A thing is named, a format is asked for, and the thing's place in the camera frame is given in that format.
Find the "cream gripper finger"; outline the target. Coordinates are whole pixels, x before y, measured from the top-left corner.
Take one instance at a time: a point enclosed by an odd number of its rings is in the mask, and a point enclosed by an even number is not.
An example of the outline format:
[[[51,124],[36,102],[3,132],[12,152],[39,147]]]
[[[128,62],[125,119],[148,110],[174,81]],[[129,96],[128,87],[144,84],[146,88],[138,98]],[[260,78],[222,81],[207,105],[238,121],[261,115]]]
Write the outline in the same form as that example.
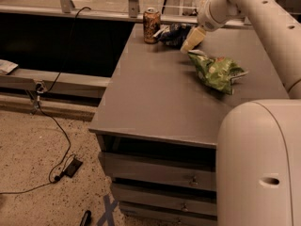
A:
[[[188,51],[193,50],[205,38],[206,31],[201,27],[193,27],[190,29],[185,41],[182,44],[181,52],[186,54]]]

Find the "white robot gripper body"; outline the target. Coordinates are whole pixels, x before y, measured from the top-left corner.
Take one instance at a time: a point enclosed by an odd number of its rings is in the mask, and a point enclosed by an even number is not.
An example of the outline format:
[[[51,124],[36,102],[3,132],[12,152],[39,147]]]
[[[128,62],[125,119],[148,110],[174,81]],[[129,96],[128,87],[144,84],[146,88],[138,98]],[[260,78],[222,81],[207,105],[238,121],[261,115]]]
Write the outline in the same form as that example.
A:
[[[242,18],[244,14],[230,0],[207,0],[198,10],[198,26],[213,32],[226,22]]]

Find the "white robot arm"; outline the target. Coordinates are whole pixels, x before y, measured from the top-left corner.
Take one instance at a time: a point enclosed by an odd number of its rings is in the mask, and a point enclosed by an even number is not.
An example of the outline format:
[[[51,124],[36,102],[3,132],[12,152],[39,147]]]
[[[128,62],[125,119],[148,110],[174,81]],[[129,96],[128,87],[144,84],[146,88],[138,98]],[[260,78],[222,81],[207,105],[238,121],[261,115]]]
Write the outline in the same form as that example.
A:
[[[301,25],[276,0],[207,0],[198,28],[246,16],[275,68],[261,73],[254,98],[234,107],[216,145],[217,226],[301,226]]]

